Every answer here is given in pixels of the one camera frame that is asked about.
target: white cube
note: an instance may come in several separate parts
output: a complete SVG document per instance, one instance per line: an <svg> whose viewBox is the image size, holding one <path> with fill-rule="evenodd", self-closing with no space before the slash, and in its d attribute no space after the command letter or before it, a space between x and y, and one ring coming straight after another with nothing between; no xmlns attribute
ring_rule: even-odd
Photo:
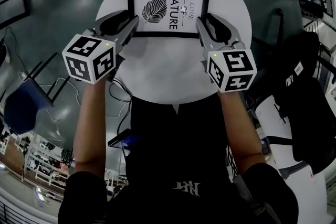
<svg viewBox="0 0 336 224"><path fill-rule="evenodd" d="M220 92L244 91L251 86L257 67L250 49L211 51L207 73Z"/></svg>
<svg viewBox="0 0 336 224"><path fill-rule="evenodd" d="M75 35L62 55L69 75L91 84L116 67L115 43L109 40Z"/></svg>

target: green floor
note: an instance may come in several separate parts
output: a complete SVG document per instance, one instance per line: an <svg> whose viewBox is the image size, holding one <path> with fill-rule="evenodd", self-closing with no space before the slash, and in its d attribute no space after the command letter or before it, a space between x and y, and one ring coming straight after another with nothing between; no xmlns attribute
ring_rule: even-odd
<svg viewBox="0 0 336 224"><path fill-rule="evenodd" d="M17 38L17 51L26 68L30 71L40 60L46 60L54 52L63 50L68 41L80 34L95 21L98 9L103 0L31 0L33 13L11 25ZM285 37L296 33L302 28L300 8L297 0L244 0L249 10L253 35L269 43L275 43L278 32L279 19L271 15L275 8L281 8L285 15ZM21 0L12 0L0 6L0 21L10 18L22 9ZM0 30L0 37L5 34L5 29ZM12 63L3 64L0 70L1 92L13 91L20 83L18 72L23 67L14 54L14 39L7 32L6 42L9 45ZM257 60L263 58L263 51L252 44ZM52 84L59 77L66 77L65 65L59 55L45 69L38 78L40 84ZM84 83L75 82L79 89L79 98L83 93ZM58 144L62 147L72 148L72 140L76 128L79 107L76 103L76 91L67 85L55 103L55 108L50 110L54 119L59 120L59 132L63 141ZM121 103L107 96L108 116L118 115ZM115 136L119 119L107 120L107 135L111 139ZM129 118L123 124L122 130L129 125ZM40 112L37 117L36 132L44 137L58 138L57 127L46 112ZM108 150L107 166L118 168L119 151Z"/></svg>

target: railing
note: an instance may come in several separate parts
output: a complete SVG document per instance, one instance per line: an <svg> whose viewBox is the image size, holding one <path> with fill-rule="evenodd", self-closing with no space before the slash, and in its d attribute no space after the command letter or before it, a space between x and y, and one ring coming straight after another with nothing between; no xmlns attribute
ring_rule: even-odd
<svg viewBox="0 0 336 224"><path fill-rule="evenodd" d="M18 212L14 211L12 208L3 204L0 201L0 223L7 224L38 224L35 221L30 220L29 218L24 217Z"/></svg>

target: framed print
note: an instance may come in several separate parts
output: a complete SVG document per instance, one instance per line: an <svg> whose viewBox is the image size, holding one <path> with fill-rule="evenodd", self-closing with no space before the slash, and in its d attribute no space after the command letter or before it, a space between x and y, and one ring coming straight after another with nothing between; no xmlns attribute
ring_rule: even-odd
<svg viewBox="0 0 336 224"><path fill-rule="evenodd" d="M198 38L197 17L205 18L209 0L128 0L130 16L139 16L134 37Z"/></svg>

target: leaf illustration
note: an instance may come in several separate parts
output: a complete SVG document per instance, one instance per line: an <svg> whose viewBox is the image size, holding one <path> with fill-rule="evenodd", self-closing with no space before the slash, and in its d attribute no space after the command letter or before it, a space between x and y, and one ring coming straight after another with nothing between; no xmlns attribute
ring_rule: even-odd
<svg viewBox="0 0 336 224"><path fill-rule="evenodd" d="M146 23L157 24L163 19L166 13L166 0L151 0L143 8L142 16L146 20Z"/></svg>

